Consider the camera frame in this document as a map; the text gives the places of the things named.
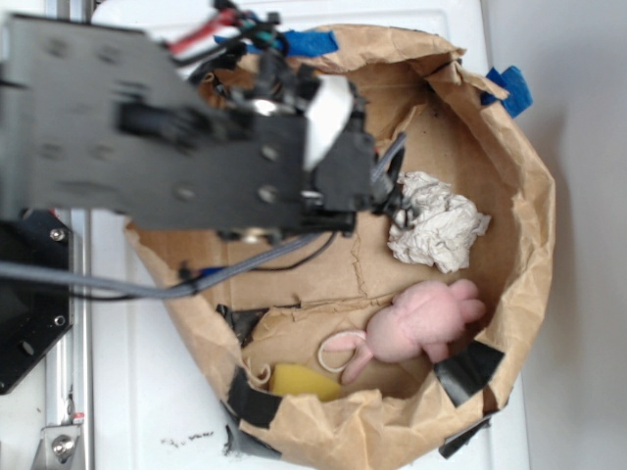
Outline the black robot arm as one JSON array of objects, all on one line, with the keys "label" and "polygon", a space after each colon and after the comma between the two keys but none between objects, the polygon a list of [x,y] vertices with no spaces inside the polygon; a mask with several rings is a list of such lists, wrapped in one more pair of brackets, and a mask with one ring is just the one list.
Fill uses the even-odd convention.
[{"label": "black robot arm", "polygon": [[384,154],[344,76],[287,61],[280,18],[231,2],[177,42],[12,15],[1,65],[1,216],[93,209],[225,240],[398,226],[403,138]]}]

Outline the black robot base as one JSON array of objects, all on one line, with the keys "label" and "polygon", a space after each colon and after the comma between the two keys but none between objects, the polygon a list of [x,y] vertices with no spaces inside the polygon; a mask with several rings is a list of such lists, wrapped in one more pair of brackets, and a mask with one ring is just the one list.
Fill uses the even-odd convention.
[{"label": "black robot base", "polygon": [[[1,260],[68,271],[72,232],[50,211],[29,211],[1,224]],[[70,329],[66,290],[1,281],[1,394],[11,393]]]}]

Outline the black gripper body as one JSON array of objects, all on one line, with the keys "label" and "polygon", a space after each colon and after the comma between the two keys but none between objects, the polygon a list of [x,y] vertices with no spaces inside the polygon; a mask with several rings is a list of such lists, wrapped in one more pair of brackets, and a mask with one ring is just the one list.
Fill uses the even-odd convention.
[{"label": "black gripper body", "polygon": [[352,234],[358,212],[406,209],[395,181],[405,140],[378,156],[347,77],[266,51],[257,70],[230,74],[229,114],[244,132],[229,143],[230,234]]}]

